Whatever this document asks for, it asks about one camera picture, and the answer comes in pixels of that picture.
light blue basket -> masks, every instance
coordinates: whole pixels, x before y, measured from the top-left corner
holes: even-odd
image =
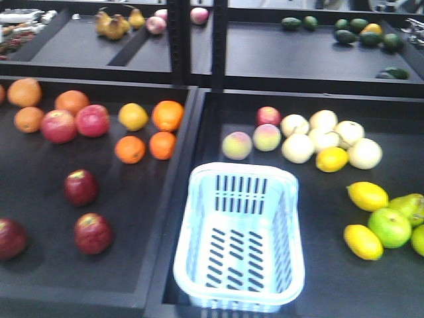
[[[213,162],[189,179],[174,277],[200,307],[275,312],[302,291],[297,179]]]

apple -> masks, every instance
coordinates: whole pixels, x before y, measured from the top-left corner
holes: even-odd
[[[424,256],[424,224],[414,228],[411,235],[411,245],[414,251]]]
[[[88,105],[76,115],[76,126],[80,134],[86,137],[100,137],[110,127],[109,113],[102,105]]]
[[[166,30],[166,21],[160,17],[150,17],[146,20],[146,29],[152,34],[162,34]]]
[[[45,139],[63,144],[77,137],[74,116],[64,109],[49,111],[41,121],[40,130]]]
[[[190,11],[190,19],[195,25],[204,25],[209,17],[209,11],[205,8],[193,8]]]
[[[66,199],[76,207],[83,207],[95,200],[99,186],[94,175],[79,169],[71,172],[64,182]]]
[[[155,17],[160,17],[160,18],[164,19],[165,21],[168,20],[168,10],[167,9],[156,10],[153,15]]]
[[[8,218],[0,219],[0,260],[10,260],[27,247],[28,235],[18,222]]]
[[[372,212],[368,219],[368,228],[386,248],[401,247],[412,233],[412,226],[407,217],[389,207],[381,207]]]
[[[281,120],[281,113],[271,106],[263,106],[259,108],[259,110],[256,112],[257,126],[263,124],[273,124],[275,126],[278,126],[281,123]]]
[[[86,213],[76,222],[74,241],[83,254],[99,254],[112,244],[113,229],[109,222],[97,213]]]

citrus fruit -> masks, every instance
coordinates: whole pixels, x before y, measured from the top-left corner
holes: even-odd
[[[146,145],[139,137],[125,136],[115,145],[115,154],[125,164],[136,164],[146,153]]]
[[[318,152],[315,165],[324,172],[336,172],[348,162],[348,154],[340,147],[328,147]]]
[[[16,113],[14,124],[24,133],[35,133],[40,129],[43,117],[44,112],[38,107],[25,107]]]
[[[365,211],[373,212],[389,204],[387,192],[372,182],[354,182],[347,187],[347,191],[352,202]]]
[[[370,23],[369,25],[364,27],[362,29],[362,31],[360,31],[360,32],[361,33],[374,32],[374,33],[377,33],[377,34],[382,34],[383,30],[382,30],[382,27],[380,25],[378,25],[377,23]]]
[[[82,91],[74,89],[61,93],[54,102],[54,108],[70,111],[73,116],[77,115],[78,111],[88,105],[90,105],[88,96]]]
[[[7,90],[9,102],[19,107],[37,106],[41,97],[41,86],[34,78],[17,79]]]
[[[172,132],[159,131],[149,140],[149,149],[153,157],[159,160],[167,160],[174,153],[177,138]]]
[[[161,101],[152,112],[152,121],[160,131],[176,131],[181,125],[184,107],[177,101]]]
[[[362,224],[345,227],[343,237],[352,252],[363,260],[378,260],[383,255],[384,249],[380,239]]]
[[[3,87],[3,85],[0,84],[0,105],[2,102],[5,101],[6,98],[6,89]]]
[[[119,109],[119,122],[129,131],[137,131],[148,122],[146,110],[136,103],[128,103]]]

red apple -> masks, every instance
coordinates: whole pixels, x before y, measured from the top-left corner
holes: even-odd
[[[81,253],[99,254],[112,244],[113,230],[101,215],[87,213],[75,224],[74,240]]]
[[[97,180],[85,169],[71,172],[64,183],[66,199],[76,207],[93,202],[99,191]]]
[[[102,105],[88,105],[76,115],[77,130],[86,137],[100,137],[110,127],[109,113]]]
[[[263,124],[273,124],[275,126],[279,126],[281,120],[281,113],[271,106],[263,106],[259,108],[258,112],[256,113],[256,124],[258,126]]]
[[[0,219],[0,260],[14,258],[27,244],[27,232],[21,224],[8,218]]]
[[[45,114],[40,130],[45,139],[55,144],[71,141],[78,134],[74,116],[64,109],[55,109]]]

lemon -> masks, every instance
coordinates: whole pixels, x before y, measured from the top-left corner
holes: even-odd
[[[377,23],[370,23],[369,25],[364,27],[364,29],[360,32],[361,33],[374,32],[376,34],[383,34],[382,27],[380,25],[378,25]]]
[[[318,152],[315,165],[324,172],[336,172],[348,162],[348,154],[340,147],[328,147]]]
[[[362,224],[345,227],[343,237],[352,252],[363,260],[378,260],[383,255],[384,249],[380,239]]]
[[[119,109],[118,120],[129,131],[137,131],[146,125],[148,115],[146,110],[139,104],[128,103]]]
[[[389,205],[387,192],[371,182],[355,182],[348,185],[347,191],[353,203],[362,210],[373,212]]]

